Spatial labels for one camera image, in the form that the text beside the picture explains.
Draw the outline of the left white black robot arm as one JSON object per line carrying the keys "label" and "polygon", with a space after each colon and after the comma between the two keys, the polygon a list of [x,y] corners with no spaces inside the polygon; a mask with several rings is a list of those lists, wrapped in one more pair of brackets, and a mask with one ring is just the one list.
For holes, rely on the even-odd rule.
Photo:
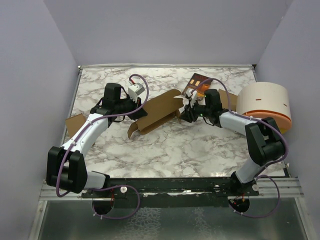
{"label": "left white black robot arm", "polygon": [[140,83],[133,83],[121,97],[124,87],[118,83],[107,83],[104,95],[90,110],[85,123],[66,143],[53,146],[48,151],[46,183],[57,190],[80,193],[93,189],[97,196],[106,197],[111,190],[104,173],[87,171],[85,157],[97,138],[105,132],[117,117],[132,120],[147,116],[139,97],[145,91]]}

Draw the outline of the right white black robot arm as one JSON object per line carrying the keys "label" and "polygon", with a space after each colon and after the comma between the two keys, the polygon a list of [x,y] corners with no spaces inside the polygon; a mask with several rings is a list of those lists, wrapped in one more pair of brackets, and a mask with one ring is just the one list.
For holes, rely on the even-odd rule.
{"label": "right white black robot arm", "polygon": [[230,177],[230,191],[240,196],[248,189],[248,184],[272,163],[281,160],[288,151],[285,139],[272,117],[254,118],[223,108],[220,94],[216,89],[204,92],[205,104],[197,101],[192,89],[186,93],[188,104],[180,116],[188,123],[203,118],[210,126],[234,131],[246,137],[249,158]]}

